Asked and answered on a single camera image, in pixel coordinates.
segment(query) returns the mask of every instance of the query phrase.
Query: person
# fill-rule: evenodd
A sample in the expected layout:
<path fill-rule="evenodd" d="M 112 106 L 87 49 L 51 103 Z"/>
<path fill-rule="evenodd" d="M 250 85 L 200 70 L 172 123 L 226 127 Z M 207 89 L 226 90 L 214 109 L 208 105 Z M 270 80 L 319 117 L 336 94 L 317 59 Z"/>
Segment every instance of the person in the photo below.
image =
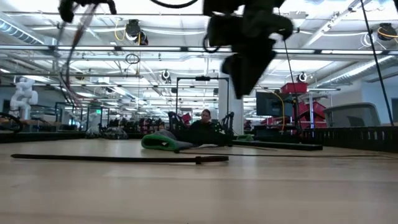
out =
<path fill-rule="evenodd" d="M 201 112 L 201 119 L 191 124 L 191 130 L 212 130 L 213 123 L 211 122 L 210 110 L 204 109 Z"/>

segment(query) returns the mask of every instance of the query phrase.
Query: computer screen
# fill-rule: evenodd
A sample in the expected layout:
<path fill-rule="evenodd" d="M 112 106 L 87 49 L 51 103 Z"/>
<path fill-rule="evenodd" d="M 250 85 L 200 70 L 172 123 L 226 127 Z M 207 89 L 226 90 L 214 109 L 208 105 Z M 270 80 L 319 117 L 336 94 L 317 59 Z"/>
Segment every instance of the computer screen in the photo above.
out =
<path fill-rule="evenodd" d="M 278 94 L 284 101 L 285 116 L 293 116 L 293 96 L 291 94 Z M 258 116 L 282 116 L 282 102 L 273 93 L 256 92 L 256 112 Z"/>

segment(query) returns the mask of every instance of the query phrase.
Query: humanoid robot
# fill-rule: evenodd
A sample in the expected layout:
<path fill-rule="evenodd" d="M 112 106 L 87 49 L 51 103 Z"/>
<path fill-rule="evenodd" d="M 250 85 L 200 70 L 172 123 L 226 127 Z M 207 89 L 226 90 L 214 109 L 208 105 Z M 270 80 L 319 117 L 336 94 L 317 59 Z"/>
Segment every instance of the humanoid robot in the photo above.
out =
<path fill-rule="evenodd" d="M 39 96 L 36 91 L 32 89 L 35 80 L 30 78 L 21 78 L 16 83 L 16 91 L 11 97 L 9 114 L 17 118 L 29 119 L 31 105 L 36 105 Z"/>

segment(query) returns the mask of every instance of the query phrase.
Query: pillar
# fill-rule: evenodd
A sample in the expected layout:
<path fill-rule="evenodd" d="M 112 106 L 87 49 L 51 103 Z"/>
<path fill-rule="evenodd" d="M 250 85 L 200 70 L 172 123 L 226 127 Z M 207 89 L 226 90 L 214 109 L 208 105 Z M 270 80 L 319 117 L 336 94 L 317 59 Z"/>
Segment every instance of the pillar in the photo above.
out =
<path fill-rule="evenodd" d="M 229 75 L 220 72 L 219 77 L 229 78 Z M 229 79 L 229 94 L 226 80 L 218 80 L 218 119 L 223 119 L 230 112 L 234 112 L 235 114 L 233 121 L 235 134 L 243 134 L 243 100 L 236 99 L 232 79 Z"/>

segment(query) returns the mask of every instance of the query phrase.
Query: wooden floor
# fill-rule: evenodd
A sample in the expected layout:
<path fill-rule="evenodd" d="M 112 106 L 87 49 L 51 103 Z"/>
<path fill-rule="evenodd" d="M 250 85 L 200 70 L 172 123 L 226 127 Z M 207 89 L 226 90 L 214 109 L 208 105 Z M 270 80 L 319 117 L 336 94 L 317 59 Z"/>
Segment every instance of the wooden floor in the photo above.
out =
<path fill-rule="evenodd" d="M 191 151 L 197 150 L 374 154 L 330 148 Z M 398 223 L 398 160 L 388 158 L 231 156 L 228 163 L 196 166 L 24 161 L 11 159 L 13 153 L 194 156 L 142 150 L 135 140 L 2 144 L 1 224 Z"/>

